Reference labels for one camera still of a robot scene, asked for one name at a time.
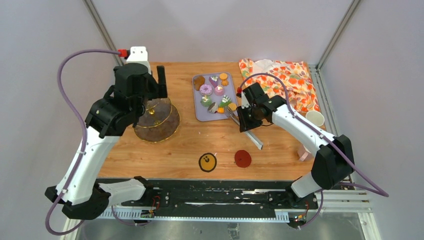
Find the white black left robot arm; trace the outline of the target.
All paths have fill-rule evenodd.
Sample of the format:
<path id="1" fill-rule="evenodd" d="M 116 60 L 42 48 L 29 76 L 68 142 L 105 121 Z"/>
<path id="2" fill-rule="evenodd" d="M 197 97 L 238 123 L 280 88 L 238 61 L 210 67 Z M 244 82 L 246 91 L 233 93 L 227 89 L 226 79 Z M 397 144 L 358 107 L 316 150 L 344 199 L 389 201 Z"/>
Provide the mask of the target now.
<path id="1" fill-rule="evenodd" d="M 154 77 L 141 63 L 115 67 L 115 83 L 91 106 L 82 124 L 81 150 L 63 180 L 45 191 L 49 200 L 62 205 L 69 219 L 93 220 L 108 207 L 128 201 L 142 207 L 152 203 L 152 186 L 145 178 L 102 183 L 98 174 L 126 128 L 136 126 L 145 114 L 147 103 L 168 96 L 165 67 L 159 65 L 156 71 Z"/>

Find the metal serving tongs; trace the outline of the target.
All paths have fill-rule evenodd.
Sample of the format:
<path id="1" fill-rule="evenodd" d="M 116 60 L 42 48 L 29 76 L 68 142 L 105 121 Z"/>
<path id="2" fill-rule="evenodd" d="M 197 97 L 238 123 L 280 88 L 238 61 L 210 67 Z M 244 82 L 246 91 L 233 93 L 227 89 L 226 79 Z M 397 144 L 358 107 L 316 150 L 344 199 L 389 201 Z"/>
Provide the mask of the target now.
<path id="1" fill-rule="evenodd" d="M 235 113 L 233 111 L 230 110 L 230 108 L 228 106 L 224 107 L 224 114 L 232 119 L 239 127 L 240 127 L 240 121 L 239 118 L 235 115 Z M 255 134 L 253 134 L 251 131 L 244 131 L 243 132 L 252 142 L 253 144 L 259 149 L 262 150 L 263 149 L 263 142 L 259 140 L 259 138 L 256 137 Z"/>

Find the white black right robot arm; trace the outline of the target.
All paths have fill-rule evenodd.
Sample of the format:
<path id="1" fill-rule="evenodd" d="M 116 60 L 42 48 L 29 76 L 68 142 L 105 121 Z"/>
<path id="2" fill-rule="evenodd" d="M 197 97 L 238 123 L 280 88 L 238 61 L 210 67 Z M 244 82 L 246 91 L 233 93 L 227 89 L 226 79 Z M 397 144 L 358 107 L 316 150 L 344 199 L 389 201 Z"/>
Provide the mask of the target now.
<path id="1" fill-rule="evenodd" d="M 258 83 L 238 88 L 236 95 L 241 98 L 236 109 L 241 132 L 258 128 L 267 120 L 290 133 L 314 157 L 310 172 L 288 188 L 285 200 L 291 208 L 299 208 L 307 195 L 329 190 L 354 172 L 352 143 L 347 136 L 335 136 L 313 125 L 280 95 L 269 97 Z"/>

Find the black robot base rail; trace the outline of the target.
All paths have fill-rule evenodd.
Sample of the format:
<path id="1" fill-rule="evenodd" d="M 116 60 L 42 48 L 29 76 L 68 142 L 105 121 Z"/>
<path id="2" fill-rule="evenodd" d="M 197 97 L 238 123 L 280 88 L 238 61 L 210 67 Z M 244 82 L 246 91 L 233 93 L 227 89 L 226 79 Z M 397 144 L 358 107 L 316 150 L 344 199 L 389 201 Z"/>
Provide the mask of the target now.
<path id="1" fill-rule="evenodd" d="M 208 221 L 286 223 L 293 228 L 307 222 L 319 208 L 315 193 L 297 198 L 289 181 L 151 179 L 140 200 L 115 207 L 117 214 L 139 222 Z"/>

